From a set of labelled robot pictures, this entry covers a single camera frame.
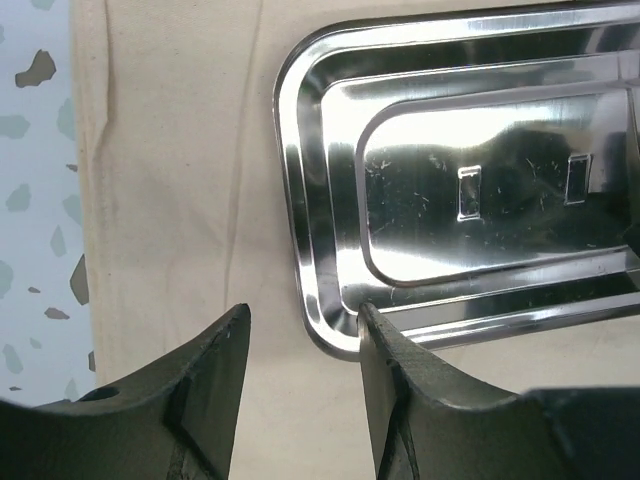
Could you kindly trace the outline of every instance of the reflective metal surface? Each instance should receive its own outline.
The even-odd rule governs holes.
[[[640,311],[639,96],[638,3],[304,41],[275,115],[309,332],[356,352],[363,302],[431,347]]]

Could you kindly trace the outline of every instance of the hole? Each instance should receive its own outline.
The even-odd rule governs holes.
[[[480,180],[482,167],[458,169],[458,221],[480,218]]]
[[[569,157],[567,186],[564,193],[565,205],[584,203],[587,200],[590,167],[591,155],[572,155]]]
[[[94,391],[87,393],[79,402],[95,402],[97,400],[105,400],[115,397],[120,391],[115,387],[96,388]]]

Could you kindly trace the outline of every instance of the scratch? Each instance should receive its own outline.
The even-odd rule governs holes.
[[[416,197],[420,197],[422,200],[424,200],[425,202],[429,203],[429,199],[427,197],[425,197],[424,195],[420,195],[418,192],[413,192],[413,194]]]
[[[387,228],[387,225],[389,225],[389,222],[386,222],[384,225],[382,225],[381,227],[376,228],[373,232],[371,232],[371,235],[375,235],[377,233],[380,233],[382,230],[384,230],[385,228]]]
[[[525,158],[525,160],[527,161],[527,163],[529,164],[529,166],[531,167],[531,172],[533,173],[533,180],[535,181],[537,178],[536,175],[536,168],[533,166],[533,163],[531,163],[531,160],[529,160],[528,158]]]
[[[447,164],[441,160],[438,160],[433,153],[429,154],[429,161],[435,165],[436,168],[442,170],[443,172],[447,171]]]

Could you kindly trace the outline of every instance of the rectangular slot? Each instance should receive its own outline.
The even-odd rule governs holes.
[[[565,205],[577,205],[587,200],[591,155],[572,155],[567,168],[567,186],[564,193]]]
[[[480,218],[480,180],[479,165],[458,169],[458,221]]]

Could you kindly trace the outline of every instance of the gray speckle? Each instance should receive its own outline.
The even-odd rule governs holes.
[[[18,356],[16,349],[13,348],[13,345],[5,345],[2,349],[2,354],[4,355],[4,362],[7,365],[7,370],[11,373],[15,373],[17,375],[24,370],[20,357]]]
[[[76,387],[76,381],[73,378],[69,380],[67,388],[64,389],[64,398],[71,400],[72,402],[75,402],[80,398],[80,395],[78,395],[78,387]]]
[[[31,124],[22,115],[0,116],[0,137],[8,137],[12,140],[22,138],[27,134]]]
[[[82,226],[82,203],[78,195],[71,195],[62,201],[62,207],[64,211],[69,215],[78,225]]]
[[[89,285],[87,284],[87,266],[85,264],[84,254],[80,257],[80,260],[78,260],[78,264],[71,274],[69,285],[80,305],[89,303]]]
[[[67,246],[64,243],[64,235],[62,235],[62,229],[58,225],[53,231],[51,241],[49,242],[51,250],[56,257],[62,257],[67,253]]]
[[[52,320],[68,320],[69,315],[64,313],[62,310],[58,310],[57,308],[49,307],[45,310],[44,314],[47,318],[51,318]]]
[[[7,197],[4,202],[10,212],[24,212],[31,205],[31,188],[23,183]]]
[[[13,268],[0,260],[0,300],[4,298],[13,283]]]
[[[70,98],[62,104],[58,110],[58,130],[69,140],[76,139],[76,128],[74,124],[73,102]]]
[[[42,82],[51,80],[56,73],[56,64],[45,50],[38,50],[29,70],[16,73],[16,87],[37,87]]]
[[[33,5],[38,10],[51,10],[53,3],[56,0],[31,0],[31,5]]]

